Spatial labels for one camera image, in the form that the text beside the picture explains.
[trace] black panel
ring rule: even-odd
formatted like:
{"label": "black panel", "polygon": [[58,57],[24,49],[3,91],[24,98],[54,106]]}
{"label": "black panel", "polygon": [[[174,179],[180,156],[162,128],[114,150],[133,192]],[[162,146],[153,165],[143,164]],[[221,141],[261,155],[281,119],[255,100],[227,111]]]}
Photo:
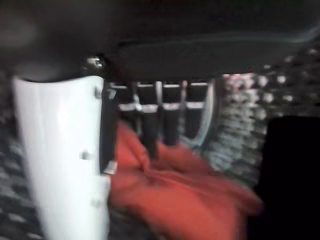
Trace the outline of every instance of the black panel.
{"label": "black panel", "polygon": [[319,13],[318,0],[4,1],[0,65],[68,78],[99,52],[127,79],[247,71],[314,38]]}

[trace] red fabric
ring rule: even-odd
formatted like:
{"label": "red fabric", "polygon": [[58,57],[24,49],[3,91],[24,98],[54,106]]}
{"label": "red fabric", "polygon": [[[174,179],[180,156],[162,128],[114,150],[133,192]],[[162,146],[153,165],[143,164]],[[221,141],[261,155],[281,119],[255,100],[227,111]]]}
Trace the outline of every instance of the red fabric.
{"label": "red fabric", "polygon": [[119,123],[110,203],[171,240],[239,239],[246,215],[257,213],[260,200],[182,145],[158,143],[157,150],[150,161],[136,134]]}

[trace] white plastic panel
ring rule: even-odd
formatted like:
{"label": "white plastic panel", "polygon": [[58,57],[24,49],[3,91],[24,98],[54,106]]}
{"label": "white plastic panel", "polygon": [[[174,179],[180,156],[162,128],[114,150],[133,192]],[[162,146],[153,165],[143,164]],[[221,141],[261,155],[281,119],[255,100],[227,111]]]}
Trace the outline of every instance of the white plastic panel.
{"label": "white plastic panel", "polygon": [[25,168],[49,240],[106,240],[110,179],[99,175],[103,79],[13,80]]}

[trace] red cloth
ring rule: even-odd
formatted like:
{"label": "red cloth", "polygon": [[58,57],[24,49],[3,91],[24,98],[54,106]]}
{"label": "red cloth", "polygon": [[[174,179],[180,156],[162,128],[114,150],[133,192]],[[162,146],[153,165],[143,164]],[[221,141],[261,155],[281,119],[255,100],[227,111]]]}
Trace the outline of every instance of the red cloth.
{"label": "red cloth", "polygon": [[158,143],[157,150],[150,161],[136,134],[119,123],[110,203],[171,240],[239,239],[246,215],[257,213],[260,200],[182,145]]}

